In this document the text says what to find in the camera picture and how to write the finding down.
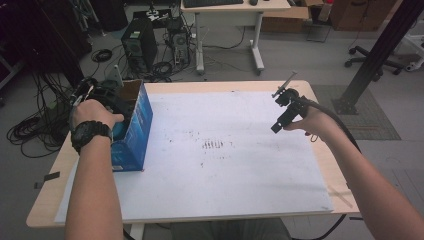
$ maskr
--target metal stand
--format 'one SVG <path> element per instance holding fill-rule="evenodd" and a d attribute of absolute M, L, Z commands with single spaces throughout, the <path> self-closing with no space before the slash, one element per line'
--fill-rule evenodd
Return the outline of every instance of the metal stand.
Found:
<path fill-rule="evenodd" d="M 333 100 L 334 108 L 338 114 L 357 113 L 355 104 L 358 102 L 359 97 L 371 83 L 378 69 L 381 68 L 390 53 L 400 43 L 423 9 L 424 1 L 403 0 L 346 91 L 340 99 Z"/>
<path fill-rule="evenodd" d="M 258 75 L 261 75 L 261 72 L 263 70 L 265 70 L 264 63 L 263 63 L 262 57 L 261 57 L 261 53 L 259 52 L 259 48 L 258 48 L 259 35 L 261 33 L 261 25 L 262 25 L 263 15 L 264 15 L 263 12 L 258 13 L 258 15 L 256 17 L 256 25 L 255 25 L 255 39 L 250 40 L 253 58 L 255 59 L 256 70 L 257 70 Z"/>

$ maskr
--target chair wheel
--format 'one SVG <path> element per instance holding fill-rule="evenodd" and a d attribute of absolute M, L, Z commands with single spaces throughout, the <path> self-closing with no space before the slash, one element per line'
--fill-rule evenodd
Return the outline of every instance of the chair wheel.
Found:
<path fill-rule="evenodd" d="M 349 49 L 349 54 L 350 55 L 353 55 L 353 54 L 355 54 L 356 53 L 356 49 L 355 48 L 351 48 L 351 49 Z"/>
<path fill-rule="evenodd" d="M 394 75 L 399 75 L 399 73 L 402 72 L 402 69 L 398 68 L 396 70 L 393 71 Z"/>
<path fill-rule="evenodd" d="M 345 62 L 345 67 L 351 67 L 352 66 L 352 61 L 346 61 Z"/>

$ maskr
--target blue cardboard box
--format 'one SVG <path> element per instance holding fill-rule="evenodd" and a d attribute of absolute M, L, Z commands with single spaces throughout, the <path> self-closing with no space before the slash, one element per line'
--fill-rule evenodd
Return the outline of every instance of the blue cardboard box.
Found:
<path fill-rule="evenodd" d="M 125 137 L 112 143 L 112 169 L 114 172 L 141 171 L 152 124 L 152 107 L 140 80 L 125 82 L 120 96 L 126 101 L 136 100 Z"/>

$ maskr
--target black wristwatch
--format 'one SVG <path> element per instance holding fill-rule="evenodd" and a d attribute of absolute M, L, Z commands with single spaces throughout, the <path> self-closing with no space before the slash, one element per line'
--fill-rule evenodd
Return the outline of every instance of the black wristwatch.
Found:
<path fill-rule="evenodd" d="M 97 121 L 82 122 L 71 131 L 72 147 L 80 153 L 81 148 L 97 135 L 109 137 L 112 141 L 112 130 L 108 125 Z"/>

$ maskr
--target table leg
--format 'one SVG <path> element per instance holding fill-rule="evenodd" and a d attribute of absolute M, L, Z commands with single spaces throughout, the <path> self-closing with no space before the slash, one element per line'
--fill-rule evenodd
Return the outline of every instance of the table leg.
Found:
<path fill-rule="evenodd" d="M 200 75 L 205 74 L 205 66 L 203 64 L 203 48 L 202 40 L 200 39 L 200 17 L 199 13 L 194 14 L 194 23 L 196 24 L 196 70 Z"/>
<path fill-rule="evenodd" d="M 144 223 L 132 224 L 130 235 L 135 240 L 142 240 L 144 233 Z"/>
<path fill-rule="evenodd" d="M 252 53 L 255 59 L 258 75 L 260 75 L 261 72 L 265 69 L 264 63 L 262 62 L 262 57 L 258 48 L 259 34 L 261 33 L 262 17 L 263 17 L 263 12 L 258 12 L 258 15 L 256 16 L 255 39 L 250 40 L 250 45 L 252 47 Z"/>

